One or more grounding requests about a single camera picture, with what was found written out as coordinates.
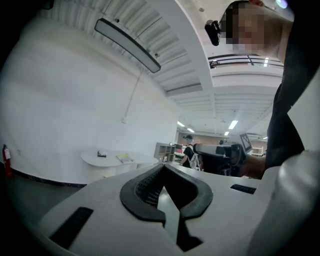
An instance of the white round table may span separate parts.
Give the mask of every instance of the white round table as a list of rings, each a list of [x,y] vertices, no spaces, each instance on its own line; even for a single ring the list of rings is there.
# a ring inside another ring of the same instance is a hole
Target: white round table
[[[89,165],[90,169],[88,183],[158,163],[158,159],[152,156],[129,151],[103,149],[103,152],[106,152],[107,156],[98,157],[98,150],[99,149],[89,149],[81,153],[82,160]],[[124,154],[128,154],[133,161],[122,163],[117,156]]]

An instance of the white wall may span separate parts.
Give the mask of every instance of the white wall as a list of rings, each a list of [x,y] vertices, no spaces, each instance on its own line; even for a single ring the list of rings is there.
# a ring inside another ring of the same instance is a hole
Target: white wall
[[[178,113],[139,70],[75,28],[36,19],[25,28],[0,78],[0,144],[12,167],[44,179],[87,183],[88,148],[154,155],[174,142]]]

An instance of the backpack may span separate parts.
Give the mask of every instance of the backpack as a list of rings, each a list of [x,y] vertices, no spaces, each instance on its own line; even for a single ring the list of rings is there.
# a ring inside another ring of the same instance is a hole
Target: backpack
[[[198,154],[196,154],[195,152],[194,152],[194,148],[191,146],[191,145],[189,145],[188,146],[191,150],[192,150],[192,152],[193,152],[193,156],[191,157],[191,159],[189,159],[189,157],[188,157],[188,161],[189,161],[189,164],[190,164],[190,168],[191,169],[194,169],[194,170],[197,170],[197,171],[200,171],[200,168],[199,168],[199,166],[200,166],[200,164],[199,164],[199,158],[198,158]]]

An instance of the railing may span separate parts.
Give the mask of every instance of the railing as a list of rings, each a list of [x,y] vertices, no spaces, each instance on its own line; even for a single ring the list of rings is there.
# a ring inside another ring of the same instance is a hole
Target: railing
[[[283,69],[284,65],[275,58],[262,57],[257,54],[242,55],[242,54],[225,54],[209,57],[209,65],[211,69],[224,67],[224,66],[261,66],[273,67]]]

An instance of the linear light fixture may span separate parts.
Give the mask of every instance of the linear light fixture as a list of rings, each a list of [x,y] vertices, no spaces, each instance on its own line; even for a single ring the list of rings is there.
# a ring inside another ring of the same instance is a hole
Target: linear light fixture
[[[178,121],[177,123],[178,123],[178,125],[180,125],[181,127],[185,127],[185,125],[182,124],[182,123],[180,123],[179,121]]]
[[[229,129],[232,130],[233,128],[235,128],[235,126],[237,125],[238,121],[237,120],[233,120],[229,126]]]
[[[161,69],[160,64],[130,35],[104,18],[98,19],[94,30],[120,45],[145,65],[152,73]]]

